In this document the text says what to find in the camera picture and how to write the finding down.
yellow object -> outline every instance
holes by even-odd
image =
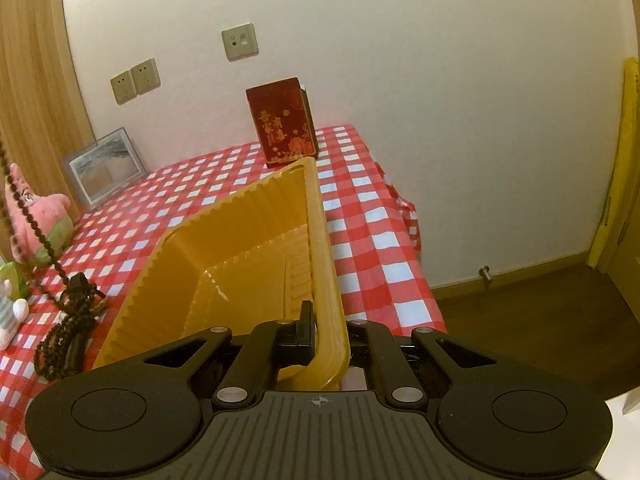
[[[591,252],[587,257],[587,265],[593,269],[598,265],[605,243],[611,233],[611,226],[616,219],[620,199],[629,178],[634,144],[636,142],[636,115],[638,113],[638,60],[629,57],[625,63],[625,85],[622,94],[622,115],[620,117],[620,138],[613,177],[609,184],[607,200],[604,205],[600,225],[596,232]]]
[[[94,368],[212,326],[234,334],[314,302],[316,356],[278,387],[332,389],[350,348],[316,162],[297,160],[169,231],[129,291]]]

stuffed toy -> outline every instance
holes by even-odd
[[[11,301],[18,300],[19,298],[26,300],[31,294],[29,285],[24,281],[20,272],[18,272],[18,266],[13,262],[8,262],[0,266],[0,283],[4,283],[6,280],[9,280],[11,284],[11,293],[7,295]]]
[[[48,196],[36,195],[27,181],[25,181],[17,164],[10,166],[14,184],[18,188],[18,193],[22,201],[29,209],[29,213],[38,223],[47,240],[53,247],[56,257],[69,247],[74,234],[74,224],[71,217],[66,212],[69,208],[70,200],[63,194],[53,194]],[[42,246],[38,237],[27,223],[18,204],[14,200],[13,193],[8,184],[4,185],[4,198],[9,208],[11,220],[14,224],[15,236],[20,249],[14,246],[11,240],[11,251],[14,259],[19,264],[33,267],[46,267],[51,261],[47,251]]]
[[[0,285],[0,350],[9,346],[11,339],[20,328],[20,323],[27,319],[29,304],[27,300],[18,298],[15,301],[9,297],[15,293],[10,280],[4,280]]]

white wall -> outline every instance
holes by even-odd
[[[150,169],[255,138],[244,90],[299,76],[418,207],[431,285],[586,250],[612,170],[630,0],[64,0],[97,136]],[[260,54],[229,63],[223,28]],[[162,86],[109,79],[155,57]]]

picture frame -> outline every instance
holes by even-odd
[[[88,209],[103,204],[124,187],[146,175],[127,132],[118,128],[64,159],[66,174]]]

patrick star plush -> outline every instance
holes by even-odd
[[[38,196],[25,181],[17,164],[12,164],[10,171],[22,201],[29,208],[33,219],[47,237],[56,256],[60,256],[62,251],[71,244],[74,234],[74,224],[66,212],[70,204],[69,198],[63,194]],[[20,208],[18,208],[8,184],[4,186],[4,198],[9,207],[15,235],[21,248],[21,251],[17,250],[12,241],[11,250],[15,261],[31,268],[50,265],[47,251],[27,223],[27,219],[23,216]]]

